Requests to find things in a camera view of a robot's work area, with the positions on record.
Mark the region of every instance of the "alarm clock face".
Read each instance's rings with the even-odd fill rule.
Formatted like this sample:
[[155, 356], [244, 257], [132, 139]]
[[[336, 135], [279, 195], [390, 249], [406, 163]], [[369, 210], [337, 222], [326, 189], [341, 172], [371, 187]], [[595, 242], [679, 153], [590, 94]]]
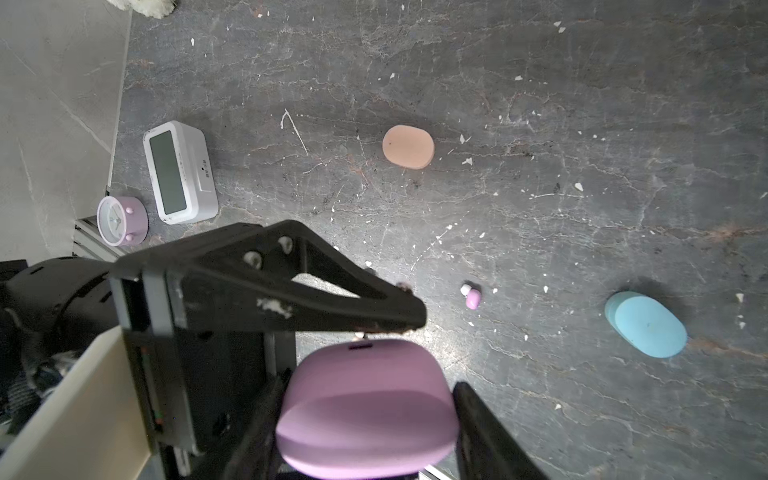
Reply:
[[105, 197], [99, 205], [98, 226], [101, 237], [110, 245], [125, 237], [125, 210], [114, 197]]

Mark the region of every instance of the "white digital clock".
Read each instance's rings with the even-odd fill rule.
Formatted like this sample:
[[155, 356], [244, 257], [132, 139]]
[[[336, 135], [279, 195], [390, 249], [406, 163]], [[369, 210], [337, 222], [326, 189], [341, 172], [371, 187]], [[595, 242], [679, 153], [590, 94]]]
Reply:
[[193, 223], [216, 216], [219, 200], [203, 132], [169, 121], [144, 134], [144, 153], [163, 222]]

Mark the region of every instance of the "white paint fleck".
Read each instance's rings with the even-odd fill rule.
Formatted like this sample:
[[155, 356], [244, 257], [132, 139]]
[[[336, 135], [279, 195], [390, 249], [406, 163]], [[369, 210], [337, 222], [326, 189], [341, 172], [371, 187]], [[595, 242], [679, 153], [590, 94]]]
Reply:
[[283, 121], [285, 121], [286, 116], [288, 117], [288, 120], [290, 120], [290, 124], [293, 125], [293, 131], [296, 132], [296, 136], [299, 138], [299, 141], [301, 142], [301, 146], [304, 147], [304, 152], [306, 153], [306, 156], [308, 157], [310, 155], [309, 151], [306, 149], [306, 145], [304, 144], [304, 140], [301, 139], [301, 134], [299, 133], [299, 129], [296, 128], [296, 124], [293, 123], [293, 119], [290, 116], [290, 113], [288, 113], [288, 109], [286, 109], [286, 112], [283, 114], [283, 117], [280, 119], [280, 130], [283, 129]]
[[287, 319], [293, 315], [293, 308], [290, 306], [284, 307], [279, 300], [274, 298], [259, 298], [256, 300], [256, 306], [262, 310], [269, 310], [270, 312], [278, 313]]

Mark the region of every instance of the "small pink object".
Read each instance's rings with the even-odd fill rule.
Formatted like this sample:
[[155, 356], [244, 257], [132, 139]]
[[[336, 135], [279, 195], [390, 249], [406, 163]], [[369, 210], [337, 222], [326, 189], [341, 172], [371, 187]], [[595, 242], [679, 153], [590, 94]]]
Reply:
[[415, 343], [327, 346], [291, 376], [276, 428], [285, 461], [314, 478], [417, 472], [453, 450], [458, 417], [440, 365]]
[[481, 298], [482, 296], [479, 291], [475, 289], [469, 290], [469, 293], [467, 293], [467, 308], [477, 310]]

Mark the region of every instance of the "orange oval disc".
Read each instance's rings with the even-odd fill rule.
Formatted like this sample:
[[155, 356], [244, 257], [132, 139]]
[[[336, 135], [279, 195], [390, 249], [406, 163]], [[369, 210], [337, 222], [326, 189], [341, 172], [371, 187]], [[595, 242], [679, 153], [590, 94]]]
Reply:
[[387, 160], [413, 170], [426, 167], [435, 156], [435, 142], [432, 136], [421, 128], [408, 125], [395, 125], [390, 128], [384, 135], [382, 149]]

